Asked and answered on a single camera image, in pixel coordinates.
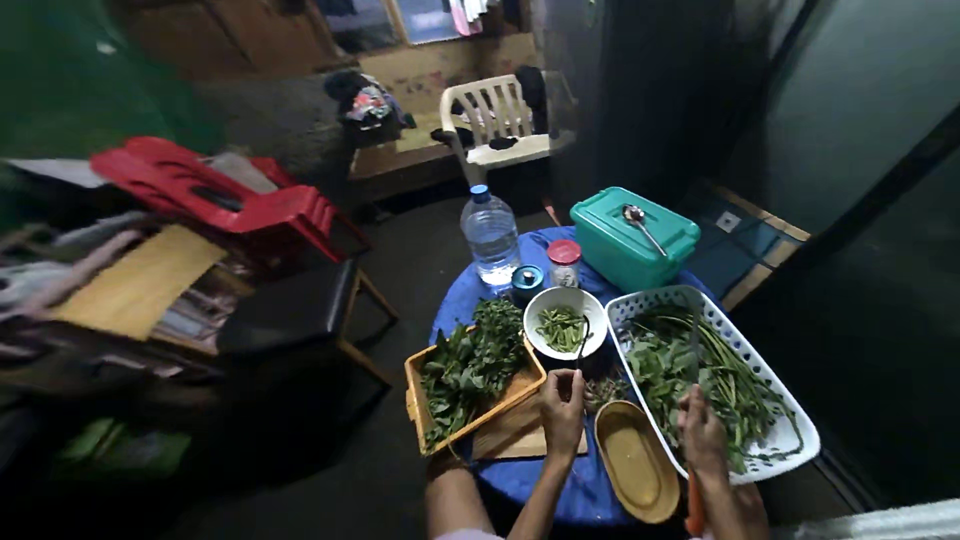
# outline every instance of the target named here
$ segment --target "dark floor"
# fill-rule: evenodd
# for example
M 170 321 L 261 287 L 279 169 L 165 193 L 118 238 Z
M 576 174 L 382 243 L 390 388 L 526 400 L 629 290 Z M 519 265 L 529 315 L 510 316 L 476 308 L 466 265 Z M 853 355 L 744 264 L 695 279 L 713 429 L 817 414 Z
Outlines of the dark floor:
M 396 386 L 371 405 L 368 399 L 376 396 L 377 386 L 353 368 L 293 384 L 278 397 L 272 412 L 259 411 L 245 418 L 257 433 L 255 441 L 216 451 L 228 463 L 222 466 L 223 482 L 238 482 L 222 486 L 233 494 L 193 505 L 167 537 L 425 537 L 424 462 L 406 415 L 402 363 L 427 344 L 446 289 L 469 264 L 459 229 L 465 200 L 447 199 L 397 215 L 372 231 L 375 248 L 361 258 L 373 283 L 401 314 L 395 326 L 366 347 L 376 364 L 396 378 Z M 521 232 L 551 226 L 545 212 L 517 219 Z M 355 321 L 370 315 L 365 323 L 351 327 L 357 336 L 375 331 L 384 321 L 363 298 L 354 313 Z M 331 387 L 332 377 L 339 379 Z M 317 395 L 324 392 L 336 396 Z M 369 415 L 351 422 L 352 411 L 363 410 L 365 401 Z M 354 428 L 333 428 L 331 416 L 337 418 L 335 424 L 352 423 Z M 272 430 L 254 427 L 272 422 L 276 423 Z M 812 466 L 764 484 L 761 490 L 775 523 L 847 513 Z M 497 501 L 490 504 L 508 526 L 516 508 Z M 558 528 L 555 536 L 636 538 L 638 530 L 585 533 Z
M 426 346 L 444 294 L 470 263 L 460 232 L 466 198 L 448 199 L 397 215 L 372 231 L 375 248 L 361 258 L 371 280 L 400 312 L 400 321 L 366 352 L 396 386 L 347 435 L 333 464 L 286 485 L 201 504 L 171 531 L 177 538 L 423 538 L 423 461 L 404 406 L 403 360 Z M 551 227 L 545 212 L 519 217 L 521 232 Z M 359 298 L 353 321 L 364 314 L 382 322 L 375 306 Z M 351 333 L 375 326 L 356 324 Z M 351 370 L 345 409 L 374 395 L 376 385 Z M 304 422 L 320 425 L 323 412 Z M 302 452 L 292 454 L 302 457 Z

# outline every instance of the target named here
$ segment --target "wooden tray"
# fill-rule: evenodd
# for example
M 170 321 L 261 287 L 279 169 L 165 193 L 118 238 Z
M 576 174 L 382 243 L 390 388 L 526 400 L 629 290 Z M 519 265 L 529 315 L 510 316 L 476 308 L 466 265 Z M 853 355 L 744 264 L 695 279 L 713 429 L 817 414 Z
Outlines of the wooden tray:
M 473 331 L 475 327 L 470 327 L 467 331 Z M 524 399 L 536 392 L 540 386 L 546 382 L 546 371 L 543 369 L 543 366 L 540 365 L 540 361 L 537 360 L 537 355 L 534 353 L 533 345 L 530 344 L 530 341 L 526 337 L 523 338 L 523 347 L 527 350 L 527 359 L 529 363 L 526 367 L 521 369 L 519 372 L 514 375 L 510 380 L 510 384 L 507 385 L 507 389 L 503 393 L 503 397 L 500 398 L 500 401 L 496 403 L 490 410 L 484 414 L 474 418 L 472 422 L 460 428 L 457 432 L 453 433 L 446 438 L 445 441 L 442 441 L 433 450 L 427 451 L 426 449 L 426 440 L 424 439 L 424 434 L 430 431 L 433 428 L 433 418 L 430 416 L 430 412 L 427 409 L 427 399 L 426 395 L 423 392 L 423 386 L 420 383 L 420 368 L 423 366 L 424 361 L 427 356 L 437 348 L 436 345 L 431 345 L 426 349 L 416 353 L 413 356 L 407 358 L 404 362 L 403 368 L 407 375 L 407 414 L 410 416 L 410 420 L 413 421 L 414 426 L 417 428 L 417 440 L 420 444 L 420 453 L 422 455 L 431 455 L 438 450 L 446 448 L 450 443 L 460 439 L 467 433 L 470 433 L 473 430 L 476 430 L 484 423 L 489 422 L 491 418 L 496 415 L 509 410 L 514 405 L 518 405 L 523 402 Z

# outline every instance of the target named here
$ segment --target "white bowl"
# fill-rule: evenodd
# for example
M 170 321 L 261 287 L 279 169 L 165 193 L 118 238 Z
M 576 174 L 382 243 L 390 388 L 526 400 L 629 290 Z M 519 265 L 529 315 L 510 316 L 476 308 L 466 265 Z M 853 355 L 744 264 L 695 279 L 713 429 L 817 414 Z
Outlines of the white bowl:
M 573 353 L 561 353 L 547 346 L 546 340 L 537 332 L 542 326 L 540 313 L 545 309 L 568 306 L 574 311 L 584 313 L 590 321 L 590 331 L 593 332 L 584 346 L 584 357 L 592 355 L 603 344 L 607 337 L 607 312 L 603 305 L 592 294 L 577 287 L 552 287 L 542 291 L 534 297 L 523 310 L 523 331 L 534 348 L 557 360 L 575 360 L 580 353 L 577 349 Z

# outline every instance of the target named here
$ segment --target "oval wooden plate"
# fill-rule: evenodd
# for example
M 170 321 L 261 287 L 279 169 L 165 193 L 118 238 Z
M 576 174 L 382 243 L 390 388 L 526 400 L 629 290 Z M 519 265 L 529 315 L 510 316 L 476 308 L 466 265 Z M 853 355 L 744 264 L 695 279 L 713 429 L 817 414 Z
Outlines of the oval wooden plate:
M 680 482 L 647 415 L 630 402 L 597 413 L 594 434 L 613 492 L 644 523 L 666 521 L 680 501 Z

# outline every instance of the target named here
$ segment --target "knife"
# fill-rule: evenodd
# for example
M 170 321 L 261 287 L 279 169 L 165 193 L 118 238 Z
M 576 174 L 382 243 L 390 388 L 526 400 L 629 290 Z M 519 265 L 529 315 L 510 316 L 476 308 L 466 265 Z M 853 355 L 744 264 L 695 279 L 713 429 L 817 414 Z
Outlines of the knife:
M 693 353 L 694 361 L 686 367 L 686 379 L 690 385 L 696 384 L 700 380 L 700 307 L 699 298 L 692 304 L 687 297 L 687 306 L 693 312 L 693 328 L 690 329 L 690 352 Z M 704 529 L 707 527 L 707 514 L 704 512 L 704 500 L 700 494 L 700 486 L 697 479 L 693 476 L 693 468 L 687 466 L 686 475 L 688 477 L 688 489 L 686 493 L 687 517 L 684 520 L 684 527 L 690 536 L 701 538 L 704 535 Z

